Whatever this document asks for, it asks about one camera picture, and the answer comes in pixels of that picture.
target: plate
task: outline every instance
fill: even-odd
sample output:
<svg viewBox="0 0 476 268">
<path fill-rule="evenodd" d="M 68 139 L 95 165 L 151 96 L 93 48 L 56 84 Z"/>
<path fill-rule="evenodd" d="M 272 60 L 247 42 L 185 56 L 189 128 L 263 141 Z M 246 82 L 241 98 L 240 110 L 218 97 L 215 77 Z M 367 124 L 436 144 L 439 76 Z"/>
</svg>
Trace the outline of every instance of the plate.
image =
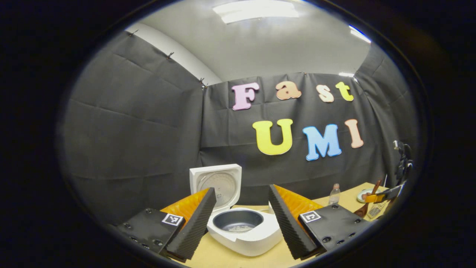
<svg viewBox="0 0 476 268">
<path fill-rule="evenodd" d="M 365 203 L 365 200 L 362 199 L 362 195 L 366 194 L 366 193 L 371 194 L 373 190 L 374 190 L 373 188 L 362 190 L 360 193 L 358 193 L 357 200 L 361 203 Z M 381 192 L 382 191 L 380 189 L 377 189 L 377 191 L 375 193 L 378 194 L 378 193 L 381 193 Z"/>
</svg>

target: wall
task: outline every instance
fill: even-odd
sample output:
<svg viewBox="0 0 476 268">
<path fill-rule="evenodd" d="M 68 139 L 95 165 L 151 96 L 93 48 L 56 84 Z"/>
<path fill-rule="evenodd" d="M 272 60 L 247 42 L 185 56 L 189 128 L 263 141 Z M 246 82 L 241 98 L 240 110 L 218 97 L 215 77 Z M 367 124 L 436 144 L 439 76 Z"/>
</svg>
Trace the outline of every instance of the wall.
<svg viewBox="0 0 476 268">
<path fill-rule="evenodd" d="M 222 82 L 201 60 L 169 36 L 142 23 L 133 24 L 126 29 L 128 32 L 135 32 L 136 30 L 139 31 L 137 31 L 135 35 L 164 53 L 169 54 L 174 52 L 171 56 L 172 59 L 191 72 L 197 79 L 205 78 L 203 80 L 204 84 L 208 83 L 209 85 L 213 85 Z"/>
</svg>

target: wooden table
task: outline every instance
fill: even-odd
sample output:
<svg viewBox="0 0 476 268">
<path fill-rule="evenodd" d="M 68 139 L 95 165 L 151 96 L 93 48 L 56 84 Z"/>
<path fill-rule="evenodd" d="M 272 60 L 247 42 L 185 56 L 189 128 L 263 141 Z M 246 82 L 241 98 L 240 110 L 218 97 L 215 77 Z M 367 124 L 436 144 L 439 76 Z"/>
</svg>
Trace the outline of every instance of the wooden table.
<svg viewBox="0 0 476 268">
<path fill-rule="evenodd" d="M 357 201 L 357 194 L 365 189 L 373 188 L 374 184 L 363 183 L 357 187 L 344 191 L 340 194 L 339 205 L 354 212 L 361 208 L 364 203 Z M 385 190 L 385 187 L 379 187 L 380 190 Z M 327 206 L 329 197 L 322 197 L 314 199 L 314 201 L 320 205 Z M 234 206 L 234 207 L 248 207 L 254 210 L 266 209 L 268 206 Z M 372 221 L 380 216 L 385 208 L 373 219 L 370 219 L 367 215 L 365 220 Z M 200 244 L 198 245 L 192 260 L 187 260 L 186 266 L 192 268 L 288 268 L 293 265 L 297 265 L 301 262 L 299 259 L 294 260 L 291 256 L 291 252 L 284 239 L 282 239 L 276 246 L 270 249 L 268 252 L 256 256 L 247 257 L 236 253 L 235 251 L 227 248 L 226 246 L 217 242 L 211 237 L 210 233 L 203 236 Z"/>
</svg>

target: ceiling light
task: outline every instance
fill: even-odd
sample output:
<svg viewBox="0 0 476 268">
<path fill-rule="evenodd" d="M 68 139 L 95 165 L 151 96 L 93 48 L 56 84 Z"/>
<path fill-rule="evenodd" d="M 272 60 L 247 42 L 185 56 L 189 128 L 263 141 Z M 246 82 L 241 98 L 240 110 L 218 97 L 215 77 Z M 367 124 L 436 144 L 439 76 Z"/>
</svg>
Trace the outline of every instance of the ceiling light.
<svg viewBox="0 0 476 268">
<path fill-rule="evenodd" d="M 237 1 L 214 7 L 213 11 L 226 24 L 265 17 L 299 17 L 292 3 L 276 0 Z"/>
<path fill-rule="evenodd" d="M 359 37 L 360 39 L 364 40 L 365 42 L 367 43 L 371 43 L 372 41 L 370 41 L 369 38 L 367 38 L 363 33 L 361 33 L 359 30 L 357 30 L 356 28 L 352 27 L 349 25 L 349 28 L 350 28 L 350 33 L 352 35 L 355 35 L 357 37 Z"/>
<path fill-rule="evenodd" d="M 339 75 L 340 76 L 347 76 L 347 77 L 354 77 L 353 73 L 348 73 L 348 72 L 340 72 Z"/>
</svg>

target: wooden spatula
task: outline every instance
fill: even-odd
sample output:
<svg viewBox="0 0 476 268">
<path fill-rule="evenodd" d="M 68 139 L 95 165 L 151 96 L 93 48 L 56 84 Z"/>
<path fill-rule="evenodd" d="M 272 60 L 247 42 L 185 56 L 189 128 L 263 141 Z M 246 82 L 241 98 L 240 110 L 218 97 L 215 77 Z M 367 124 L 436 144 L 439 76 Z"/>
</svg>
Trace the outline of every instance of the wooden spatula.
<svg viewBox="0 0 476 268">
<path fill-rule="evenodd" d="M 382 183 L 382 180 L 377 181 L 377 183 L 374 186 L 374 189 L 372 190 L 371 195 L 375 194 L 375 192 L 377 191 L 377 189 L 378 189 L 378 187 L 380 186 L 381 183 Z M 354 212 L 354 214 L 363 218 L 365 216 L 365 214 L 367 214 L 367 210 L 368 210 L 368 203 L 365 203 L 365 205 L 363 207 L 359 208 L 358 210 L 356 210 Z"/>
</svg>

